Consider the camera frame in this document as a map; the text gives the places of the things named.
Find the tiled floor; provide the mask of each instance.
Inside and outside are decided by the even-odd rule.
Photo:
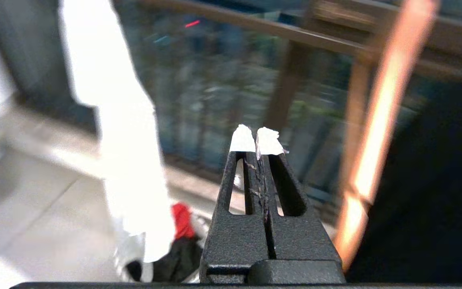
[[[0,255],[34,281],[118,281],[100,181],[14,150],[0,161]]]

